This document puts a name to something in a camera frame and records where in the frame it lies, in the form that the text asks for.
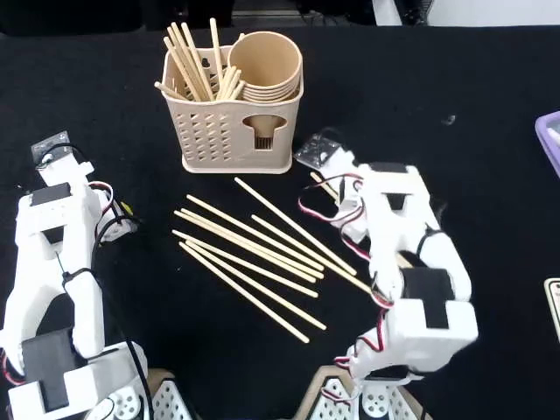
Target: basket hole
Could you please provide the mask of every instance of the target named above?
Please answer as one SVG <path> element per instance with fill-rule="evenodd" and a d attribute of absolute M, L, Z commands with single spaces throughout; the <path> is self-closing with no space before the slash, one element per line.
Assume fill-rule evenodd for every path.
<path fill-rule="evenodd" d="M 256 151 L 271 151 L 272 150 L 272 137 L 255 137 L 255 150 Z"/>

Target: black tablecloth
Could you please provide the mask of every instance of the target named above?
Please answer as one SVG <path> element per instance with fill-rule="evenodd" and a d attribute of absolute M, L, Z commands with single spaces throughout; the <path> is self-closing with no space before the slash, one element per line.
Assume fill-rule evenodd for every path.
<path fill-rule="evenodd" d="M 560 184 L 533 127 L 558 108 L 560 29 L 282 32 L 304 55 L 297 141 L 336 126 L 361 161 L 416 165 L 433 195 L 449 203 L 444 228 L 472 277 L 479 340 L 412 386 L 414 394 L 436 418 L 558 417 L 560 345 L 543 281 L 560 271 Z M 237 33 L 223 31 L 222 42 Z M 274 306 L 310 336 L 303 345 L 179 249 L 172 228 L 223 243 L 172 216 L 193 207 L 187 193 L 245 221 L 257 213 L 282 222 L 233 177 L 181 167 L 165 101 L 152 87 L 161 77 L 161 38 L 0 42 L 3 299 L 13 285 L 18 198 L 40 186 L 29 146 L 68 130 L 92 158 L 94 178 L 110 182 L 145 220 L 142 232 L 100 250 L 97 270 L 150 364 L 175 372 L 204 418 L 292 416 L 316 369 L 371 328 L 376 309 L 332 273 L 317 301 L 272 286 L 328 324 L 321 332 Z M 207 32 L 195 38 L 209 45 Z M 333 228 L 298 212 L 308 170 L 294 164 L 282 176 L 243 178 L 366 275 Z M 111 327 L 108 336 L 119 339 Z"/>

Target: plastic basket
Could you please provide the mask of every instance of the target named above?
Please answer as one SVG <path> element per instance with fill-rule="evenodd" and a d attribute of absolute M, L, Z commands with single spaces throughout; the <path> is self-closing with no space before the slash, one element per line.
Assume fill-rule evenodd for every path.
<path fill-rule="evenodd" d="M 228 62 L 231 45 L 220 48 Z M 218 90 L 214 50 L 199 48 L 206 75 Z M 272 104 L 246 101 L 195 102 L 170 54 L 165 55 L 163 83 L 189 101 L 163 97 L 182 151 L 183 166 L 197 173 L 283 173 L 291 167 L 291 142 L 296 128 L 299 100 L 304 92 L 303 72 L 294 96 Z M 277 116 L 283 125 L 273 136 L 262 136 L 248 125 L 251 116 Z"/>

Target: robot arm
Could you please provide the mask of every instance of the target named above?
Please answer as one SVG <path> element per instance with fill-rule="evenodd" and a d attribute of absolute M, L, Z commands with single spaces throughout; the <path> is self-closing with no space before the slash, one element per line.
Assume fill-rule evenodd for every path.
<path fill-rule="evenodd" d="M 67 142 L 66 132 L 34 148 L 50 150 L 53 141 Z M 144 396 L 127 344 L 105 347 L 102 291 L 91 271 L 98 228 L 122 212 L 109 208 L 104 191 L 92 189 L 87 179 L 91 164 L 78 164 L 64 149 L 53 153 L 48 164 L 39 162 L 47 187 L 24 196 L 18 206 L 16 279 L 1 334 L 7 359 L 25 378 L 9 391 L 16 420 L 68 417 L 112 394 L 115 401 L 128 395 L 138 402 Z M 97 241 L 114 240 L 135 228 L 123 220 Z M 73 328 L 37 336 L 50 303 L 63 293 L 73 300 Z M 146 375 L 144 352 L 133 346 Z M 131 404 L 129 415 L 135 417 L 141 405 Z M 147 404 L 143 408 L 145 415 Z"/>
<path fill-rule="evenodd" d="M 370 238 L 366 254 L 372 298 L 381 314 L 376 327 L 337 358 L 339 366 L 357 381 L 381 378 L 404 384 L 440 369 L 476 340 L 470 278 L 440 229 L 417 168 L 357 164 L 351 151 L 322 136 L 305 144 L 296 159 L 320 171 L 339 193 L 332 224 L 355 244 Z M 359 218 L 345 222 L 359 209 Z M 399 251 L 416 254 L 425 267 L 400 267 Z"/>

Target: wooden chopstick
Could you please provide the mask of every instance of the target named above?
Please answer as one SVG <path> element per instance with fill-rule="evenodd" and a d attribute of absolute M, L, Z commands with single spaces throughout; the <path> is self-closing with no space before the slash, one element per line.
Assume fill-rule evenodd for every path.
<path fill-rule="evenodd" d="M 175 47 L 173 46 L 172 42 L 169 40 L 169 38 L 165 37 L 164 44 L 167 47 L 169 54 L 171 54 L 171 56 L 173 57 L 173 60 L 175 61 L 175 65 L 177 66 L 179 72 L 183 76 L 183 79 L 185 79 L 186 85 L 191 90 L 194 100 L 196 102 L 201 102 L 200 95 L 194 86 L 193 80 L 189 76 L 189 73 L 186 71 L 185 66 L 183 66 L 183 62 L 181 61 L 181 58 L 179 57 L 179 54 L 175 50 Z"/>
<path fill-rule="evenodd" d="M 212 88 L 210 87 L 210 82 L 207 78 L 207 72 L 202 66 L 202 61 L 200 61 L 199 50 L 196 49 L 191 31 L 189 31 L 189 27 L 185 22 L 181 24 L 181 29 L 183 30 L 183 35 L 185 35 L 186 43 L 189 45 L 189 48 L 191 50 L 192 61 L 194 61 L 194 65 L 199 71 L 199 77 L 202 80 L 204 89 L 206 90 L 207 94 L 210 95 L 210 99 L 212 100 L 214 98 L 214 93 L 212 92 Z"/>
<path fill-rule="evenodd" d="M 272 239 L 270 236 L 267 236 L 266 234 L 263 234 L 263 233 L 259 232 L 258 230 L 253 229 L 251 226 L 248 226 L 241 221 L 238 221 L 236 218 L 231 217 L 229 214 L 224 213 L 221 210 L 218 210 L 216 207 L 210 206 L 208 203 L 202 201 L 201 199 L 197 199 L 196 197 L 192 196 L 191 194 L 187 194 L 186 198 L 188 200 L 192 201 L 194 204 L 196 204 L 198 206 L 201 206 L 202 208 L 206 209 L 210 213 L 213 213 L 216 216 L 221 217 L 224 221 L 228 221 L 231 224 L 236 225 L 238 228 L 243 229 L 245 232 L 248 232 L 248 233 L 252 234 L 253 236 L 256 236 L 257 238 L 262 239 L 263 241 L 269 243 L 273 247 L 281 249 L 286 254 L 297 258 L 299 261 L 301 261 L 303 263 L 306 263 L 307 265 L 310 265 L 315 270 L 323 271 L 325 269 L 325 267 L 323 267 L 318 262 L 313 261 L 311 258 L 308 258 L 307 256 L 300 254 L 299 252 L 293 250 L 292 248 L 286 247 L 281 242 Z"/>
<path fill-rule="evenodd" d="M 186 98 L 180 94 L 178 94 L 177 92 L 175 92 L 174 90 L 172 90 L 171 88 L 167 87 L 166 85 L 164 85 L 163 83 L 160 83 L 158 81 L 156 81 L 154 83 L 154 87 L 158 88 L 159 90 L 161 90 L 162 92 L 164 92 L 165 94 L 168 94 L 171 98 L 174 99 L 180 99 L 182 101 L 186 101 Z"/>
<path fill-rule="evenodd" d="M 287 256 L 284 256 L 282 254 L 278 254 L 276 251 L 273 251 L 270 248 L 266 248 L 263 245 L 260 245 L 258 243 L 256 243 L 255 241 L 251 241 L 250 239 L 241 236 L 240 234 L 237 234 L 221 225 L 219 225 L 218 223 L 214 223 L 213 221 L 207 219 L 206 217 L 202 217 L 199 214 L 196 214 L 195 212 L 191 212 L 185 208 L 181 208 L 181 213 L 184 214 L 188 214 L 189 216 L 193 217 L 194 219 L 198 219 L 199 221 L 202 221 L 204 223 L 206 223 L 207 225 L 212 226 L 213 228 L 216 228 L 218 230 L 221 230 L 222 232 L 226 232 L 228 235 L 232 235 L 233 237 L 237 238 L 239 241 L 245 242 L 247 244 L 249 244 L 251 247 L 253 248 L 257 248 L 260 251 L 269 254 L 270 256 L 276 258 L 277 260 L 282 261 L 283 263 L 286 263 L 288 265 L 291 265 L 292 267 L 303 271 L 304 273 L 309 274 L 310 276 L 314 276 L 316 278 L 323 278 L 324 275 L 323 273 L 316 271 L 315 269 L 310 269 L 309 267 L 307 267 L 306 265 L 303 265 L 302 263 L 299 263 L 295 260 L 292 260 L 291 258 L 288 258 Z"/>
<path fill-rule="evenodd" d="M 260 256 L 262 259 L 267 260 L 270 263 L 273 263 L 275 265 L 277 265 L 278 267 L 283 268 L 286 271 L 289 271 L 290 273 L 294 274 L 295 276 L 298 276 L 300 278 L 303 278 L 304 280 L 308 281 L 309 283 L 316 283 L 317 279 L 313 276 L 310 276 L 309 274 L 304 273 L 303 271 L 299 270 L 299 269 L 295 269 L 294 267 L 290 266 L 289 264 L 286 264 L 285 262 L 282 262 L 280 260 L 277 260 L 276 258 L 270 256 L 269 254 L 262 252 L 260 249 L 252 247 L 251 245 L 247 244 L 245 241 L 240 241 L 237 237 L 232 236 L 231 234 L 228 234 L 224 231 L 221 231 L 219 229 L 216 229 L 215 227 L 209 226 L 208 224 L 206 224 L 205 222 L 195 219 L 191 216 L 188 216 L 184 213 L 175 211 L 173 212 L 176 216 L 185 219 L 186 221 L 191 222 L 194 225 L 197 225 L 209 232 L 212 232 L 215 235 L 218 235 L 222 238 L 224 238 L 226 241 L 230 241 L 232 243 L 234 243 L 235 245 L 246 249 L 248 252 L 251 252 L 253 254 L 255 254 L 256 256 Z"/>
<path fill-rule="evenodd" d="M 178 56 L 183 61 L 183 66 L 185 70 L 191 76 L 191 80 L 194 83 L 196 90 L 200 96 L 200 98 L 208 99 L 204 87 L 202 86 L 202 81 L 200 80 L 199 73 L 196 70 L 196 67 L 193 63 L 193 58 L 191 57 L 191 53 L 189 52 L 188 48 L 185 45 L 185 41 L 183 40 L 183 35 L 179 31 L 177 24 L 173 23 L 171 26 L 167 27 L 167 33 L 169 34 L 169 38 L 171 42 L 175 45 L 175 50 L 178 53 Z"/>
<path fill-rule="evenodd" d="M 216 26 L 216 19 L 213 17 L 210 18 L 210 32 L 212 33 L 213 57 L 216 61 L 216 73 L 218 74 L 219 90 L 221 90 L 224 76 L 221 73 L 221 51 L 220 40 L 218 38 L 218 28 Z"/>
<path fill-rule="evenodd" d="M 284 308 L 286 308 L 289 311 L 294 312 L 296 315 L 298 315 L 299 317 L 301 317 L 302 319 L 305 319 L 307 322 L 309 322 L 310 324 L 316 326 L 317 328 L 321 329 L 321 330 L 326 330 L 326 325 L 323 324 L 322 322 L 319 322 L 318 320 L 316 320 L 314 317 L 312 317 L 310 314 L 308 314 L 305 311 L 302 311 L 301 309 L 299 309 L 297 306 L 295 306 L 294 304 L 291 304 L 290 302 L 288 302 L 286 299 L 284 299 L 283 297 L 280 297 L 279 295 L 277 295 L 274 291 L 270 290 L 267 287 L 264 287 L 262 284 L 256 282 L 255 280 L 253 280 L 251 277 L 241 273 L 238 269 L 232 267 L 231 265 L 229 265 L 227 262 L 221 260 L 220 258 L 218 258 L 216 255 L 210 254 L 208 251 L 206 251 L 205 249 L 203 249 L 202 247 L 198 246 L 196 243 L 192 242 L 192 241 L 187 241 L 186 245 L 188 245 L 189 247 L 193 248 L 196 252 L 198 252 L 199 254 L 201 254 L 202 256 L 204 256 L 205 258 L 209 259 L 210 261 L 212 261 L 214 264 L 218 264 L 220 267 L 222 267 L 224 270 L 229 271 L 231 274 L 233 274 L 234 276 L 240 278 L 242 281 L 244 281 L 245 283 L 247 283 L 248 285 L 254 287 L 255 289 L 257 289 L 258 291 L 260 291 L 261 293 L 265 294 L 266 296 L 268 296 L 269 298 L 271 298 L 272 300 L 274 300 L 275 302 L 278 302 L 281 306 L 283 306 Z"/>
<path fill-rule="evenodd" d="M 315 182 L 323 182 L 323 179 L 316 172 L 309 172 L 309 174 Z M 325 182 L 324 184 L 321 184 L 321 188 L 323 188 L 334 199 L 336 205 L 339 204 L 339 195 L 336 193 L 336 191 L 333 190 L 330 185 Z"/>
<path fill-rule="evenodd" d="M 294 291 L 300 291 L 301 293 L 307 295 L 307 296 L 311 296 L 312 298 L 317 298 L 319 296 L 319 294 L 314 291 L 314 290 L 310 290 L 307 289 L 304 286 L 300 286 L 297 283 L 292 282 L 291 280 L 288 280 L 287 278 L 284 278 L 282 276 L 279 276 L 278 274 L 275 274 L 271 271 L 268 271 L 267 269 L 262 269 L 261 267 L 258 267 L 254 264 L 252 264 L 251 262 L 242 260 L 241 258 L 238 258 L 235 255 L 231 255 L 228 252 L 213 247 L 212 245 L 201 241 L 200 239 L 196 239 L 188 234 L 184 234 L 182 232 L 179 232 L 178 230 L 172 230 L 171 231 L 174 235 L 178 236 L 181 239 L 184 239 L 185 241 L 191 241 L 196 243 L 197 245 L 201 246 L 204 249 L 207 249 L 208 251 L 214 252 L 215 254 L 217 254 L 218 256 L 221 256 L 223 258 L 228 259 L 229 261 L 232 261 L 234 263 L 238 263 L 239 265 L 245 267 L 246 269 L 249 270 L 253 270 L 255 273 L 259 273 L 265 277 L 268 277 L 271 280 L 274 280 L 275 282 L 278 282 L 280 284 L 283 284 L 284 286 L 290 287 L 291 289 L 293 289 Z"/>
<path fill-rule="evenodd" d="M 235 88 L 234 92 L 231 94 L 229 99 L 237 99 L 237 96 L 242 92 L 243 88 L 245 88 L 245 80 L 240 81 L 239 85 Z"/>
<path fill-rule="evenodd" d="M 346 280 L 348 280 L 351 284 L 353 284 L 354 286 L 358 287 L 359 289 L 361 289 L 362 291 L 365 291 L 366 293 L 370 294 L 371 290 L 370 288 L 364 284 L 363 282 L 361 282 L 360 280 L 358 280 L 356 277 L 351 276 L 347 271 L 344 271 L 341 267 L 339 267 L 338 265 L 336 265 L 334 262 L 332 262 L 331 260 L 327 260 L 326 258 L 324 258 L 322 255 L 317 254 L 314 250 L 312 250 L 311 248 L 306 247 L 303 243 L 296 241 L 294 238 L 292 238 L 291 236 L 289 236 L 288 234 L 284 233 L 282 230 L 280 230 L 277 227 L 272 226 L 270 223 L 268 223 L 267 221 L 261 219 L 260 217 L 258 217 L 255 214 L 251 214 L 251 219 L 253 219 L 254 221 L 256 221 L 258 224 L 260 224 L 261 226 L 263 226 L 264 228 L 267 228 L 270 232 L 272 232 L 273 234 L 276 234 L 278 236 L 280 236 L 282 239 L 284 239 L 285 241 L 289 242 L 290 244 L 292 244 L 293 246 L 295 246 L 296 248 L 301 249 L 302 251 L 304 251 L 308 256 L 312 256 L 313 258 L 316 258 L 320 263 L 323 263 L 326 267 L 328 267 L 329 269 L 331 269 L 332 271 L 334 271 L 335 273 L 337 273 L 339 276 L 344 277 Z"/>
<path fill-rule="evenodd" d="M 202 255 L 200 255 L 194 249 L 186 246 L 183 242 L 180 242 L 179 246 L 186 253 L 188 253 L 190 256 L 192 256 L 194 259 L 196 259 L 199 263 L 201 263 L 207 269 L 212 271 L 221 280 L 223 280 L 229 287 L 231 287 L 232 289 L 237 291 L 240 295 L 242 295 L 244 298 L 246 298 L 250 303 L 252 303 L 254 306 L 259 308 L 264 313 L 266 313 L 269 317 L 274 319 L 278 324 L 280 324 L 282 327 L 284 327 L 286 329 L 286 331 L 288 331 L 289 333 L 292 333 L 294 336 L 296 336 L 298 339 L 300 339 L 305 344 L 309 343 L 309 339 L 302 332 L 300 332 L 295 326 L 290 324 L 288 321 L 286 321 L 284 318 L 282 318 L 276 312 L 272 311 L 266 304 L 264 304 L 259 299 L 257 299 L 253 295 L 251 295 L 248 291 L 243 289 L 239 284 L 234 282 L 230 277 L 226 276 L 226 274 L 224 274 L 222 271 L 220 271 L 216 266 L 214 266 L 211 262 L 209 262 L 206 258 L 204 258 Z"/>
<path fill-rule="evenodd" d="M 255 191 L 253 188 L 251 188 L 249 185 L 247 185 L 241 179 L 235 177 L 234 180 L 245 191 L 247 191 L 249 194 L 251 194 L 257 200 L 259 200 L 262 204 L 264 204 L 272 213 L 276 214 L 278 217 L 280 217 L 280 219 L 285 221 L 292 228 L 296 229 L 305 239 L 307 239 L 309 242 L 311 242 L 313 245 L 315 245 L 317 248 L 319 248 L 321 251 L 323 251 L 325 254 L 327 254 L 340 267 L 342 267 L 344 270 L 346 270 L 352 276 L 355 276 L 357 274 L 357 271 L 355 269 L 350 267 L 350 265 L 348 265 L 346 262 L 344 262 L 342 260 L 342 258 L 340 258 L 336 254 L 334 254 L 329 248 L 327 248 L 317 238 L 315 238 L 313 235 L 311 235 L 309 232 L 307 232 L 305 229 L 303 229 L 301 226 L 299 226 L 294 220 L 292 220 L 290 217 L 288 217 L 286 215 L 286 213 L 282 212 L 278 207 L 276 207 L 270 201 L 265 199 L 261 194 L 259 194 L 257 191 Z"/>
<path fill-rule="evenodd" d="M 241 70 L 235 70 L 235 74 L 233 79 L 229 82 L 229 85 L 227 86 L 227 91 L 226 93 L 222 96 L 222 99 L 229 99 L 232 95 L 232 93 L 234 92 L 235 86 L 237 86 L 237 82 L 239 81 L 239 79 L 242 77 L 242 71 Z"/>

